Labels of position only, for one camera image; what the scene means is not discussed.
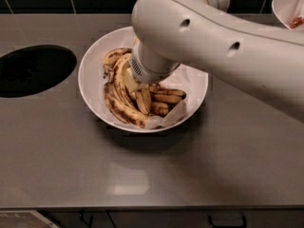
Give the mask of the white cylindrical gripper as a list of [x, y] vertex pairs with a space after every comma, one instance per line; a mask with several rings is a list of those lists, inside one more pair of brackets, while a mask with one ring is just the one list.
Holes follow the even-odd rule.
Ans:
[[180, 63], [153, 52], [142, 42], [134, 45], [129, 64], [131, 68], [124, 74], [124, 85], [129, 93], [138, 89], [140, 84], [137, 81], [145, 84], [161, 82], [180, 66]]

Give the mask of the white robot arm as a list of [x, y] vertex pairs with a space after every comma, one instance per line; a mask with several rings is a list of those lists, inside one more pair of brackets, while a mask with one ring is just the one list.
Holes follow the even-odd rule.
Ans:
[[133, 76], [157, 83], [179, 65], [205, 71], [304, 121], [304, 35], [227, 13], [229, 0], [137, 0]]

